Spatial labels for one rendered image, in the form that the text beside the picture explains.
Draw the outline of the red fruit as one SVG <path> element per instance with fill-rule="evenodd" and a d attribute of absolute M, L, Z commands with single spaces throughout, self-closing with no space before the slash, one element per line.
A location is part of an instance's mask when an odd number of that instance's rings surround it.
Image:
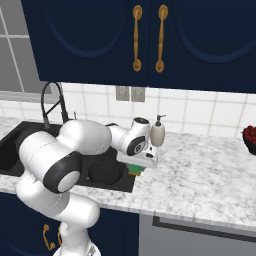
<path fill-rule="evenodd" d="M 256 145 L 256 127 L 249 125 L 243 130 L 243 139 L 246 143 Z"/>

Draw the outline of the black bowl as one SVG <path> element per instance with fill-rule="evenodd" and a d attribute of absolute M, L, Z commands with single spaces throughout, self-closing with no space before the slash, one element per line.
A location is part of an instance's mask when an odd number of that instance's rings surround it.
<path fill-rule="evenodd" d="M 256 156 L 256 144 L 250 142 L 248 139 L 243 138 L 243 141 L 248 149 L 248 151 Z"/>

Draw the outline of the black pan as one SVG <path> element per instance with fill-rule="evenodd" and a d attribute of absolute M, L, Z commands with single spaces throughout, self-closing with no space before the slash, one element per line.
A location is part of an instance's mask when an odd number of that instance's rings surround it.
<path fill-rule="evenodd" d="M 96 162 L 88 170 L 88 177 L 92 182 L 112 185 L 123 176 L 124 166 L 119 162 Z"/>

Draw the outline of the grey wall socket plate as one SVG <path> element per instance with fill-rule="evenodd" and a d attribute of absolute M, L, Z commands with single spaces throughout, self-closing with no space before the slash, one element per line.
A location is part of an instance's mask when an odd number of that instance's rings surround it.
<path fill-rule="evenodd" d="M 117 86 L 116 87 L 116 100 L 117 101 L 129 101 L 129 87 L 128 86 Z"/>
<path fill-rule="evenodd" d="M 145 101 L 145 88 L 144 87 L 132 87 L 131 88 L 131 101 L 132 102 L 144 102 Z"/>

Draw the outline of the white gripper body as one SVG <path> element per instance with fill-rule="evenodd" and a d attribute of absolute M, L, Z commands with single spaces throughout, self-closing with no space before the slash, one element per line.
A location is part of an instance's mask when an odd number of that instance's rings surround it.
<path fill-rule="evenodd" d="M 137 165 L 145 168 L 156 168 L 158 164 L 158 157 L 155 156 L 153 158 L 144 157 L 142 155 L 134 155 L 134 156 L 127 156 L 122 153 L 118 153 L 116 159 L 119 162 Z"/>

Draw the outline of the grey window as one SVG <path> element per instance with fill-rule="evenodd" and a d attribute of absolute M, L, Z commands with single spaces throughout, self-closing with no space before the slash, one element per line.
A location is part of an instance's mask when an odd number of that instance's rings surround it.
<path fill-rule="evenodd" d="M 39 103 L 43 86 L 21 0 L 0 0 L 0 98 Z"/>

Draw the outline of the beige soap dispenser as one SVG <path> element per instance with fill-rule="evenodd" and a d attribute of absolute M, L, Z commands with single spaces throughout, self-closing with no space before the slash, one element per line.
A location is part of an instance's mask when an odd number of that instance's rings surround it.
<path fill-rule="evenodd" d="M 161 122 L 163 115 L 157 116 L 157 121 L 152 125 L 150 131 L 151 144 L 155 147 L 161 147 L 165 139 L 165 127 Z"/>

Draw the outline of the grey dishwasher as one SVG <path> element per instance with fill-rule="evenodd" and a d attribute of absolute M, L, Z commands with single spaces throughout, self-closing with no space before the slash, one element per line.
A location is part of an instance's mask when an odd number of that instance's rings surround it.
<path fill-rule="evenodd" d="M 140 215 L 139 256 L 256 256 L 256 243 L 190 233 L 152 225 Z M 159 217 L 161 222 L 256 237 L 256 232 Z"/>

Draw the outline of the black sink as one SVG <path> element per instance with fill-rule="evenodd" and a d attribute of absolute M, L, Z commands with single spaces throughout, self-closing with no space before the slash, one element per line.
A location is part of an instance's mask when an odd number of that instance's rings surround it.
<path fill-rule="evenodd" d="M 13 130 L 11 130 L 3 139 L 0 140 L 0 174 L 20 177 L 24 171 L 24 168 L 19 160 L 16 150 L 16 141 L 20 133 L 24 130 L 44 130 L 43 123 L 22 121 Z M 82 157 L 82 174 L 77 182 L 80 186 L 102 188 L 108 190 L 115 190 L 121 192 L 131 193 L 133 190 L 135 177 L 128 174 L 128 168 L 124 163 L 122 178 L 112 185 L 105 185 L 92 182 L 88 177 L 88 170 L 90 166 L 96 162 L 118 162 L 116 160 L 117 151 L 113 148 L 109 148 L 105 153 L 96 156 Z"/>

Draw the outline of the dark blue base cupboard door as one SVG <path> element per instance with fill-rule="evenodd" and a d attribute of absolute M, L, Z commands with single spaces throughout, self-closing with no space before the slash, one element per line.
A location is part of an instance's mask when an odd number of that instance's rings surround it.
<path fill-rule="evenodd" d="M 60 222 L 0 192 L 0 256 L 53 256 Z"/>
<path fill-rule="evenodd" d="M 97 223 L 88 229 L 101 256 L 139 256 L 139 215 L 119 210 L 100 210 Z"/>

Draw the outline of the black tap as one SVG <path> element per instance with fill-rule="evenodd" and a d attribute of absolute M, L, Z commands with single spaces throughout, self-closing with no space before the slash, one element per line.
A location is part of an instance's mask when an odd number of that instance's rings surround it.
<path fill-rule="evenodd" d="M 46 91 L 46 89 L 48 88 L 48 86 L 51 83 L 53 83 L 57 87 L 57 90 L 59 92 L 59 96 L 58 96 L 58 101 L 48 111 L 46 111 L 45 107 L 44 107 L 45 91 Z M 66 104 L 65 104 L 65 100 L 64 100 L 63 91 L 62 91 L 62 89 L 61 89 L 61 87 L 60 87 L 58 82 L 52 82 L 52 81 L 46 82 L 46 84 L 44 85 L 44 87 L 42 89 L 42 92 L 41 92 L 41 102 L 40 102 L 40 105 L 41 105 L 41 111 L 42 111 L 44 127 L 45 127 L 46 130 L 50 130 L 51 129 L 50 122 L 49 122 L 49 119 L 48 119 L 48 114 L 52 110 L 54 110 L 58 105 L 61 107 L 61 117 L 62 117 L 63 124 L 68 122 L 68 121 L 70 121 L 70 120 L 72 120 L 68 116 L 68 112 L 67 112 L 67 109 L 66 109 Z"/>

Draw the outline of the green and yellow sponge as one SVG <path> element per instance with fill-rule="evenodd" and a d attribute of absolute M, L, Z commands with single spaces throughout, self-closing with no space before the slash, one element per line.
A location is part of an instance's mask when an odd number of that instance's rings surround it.
<path fill-rule="evenodd" d="M 140 176 L 144 170 L 145 168 L 142 166 L 128 164 L 128 173 L 132 176 Z"/>

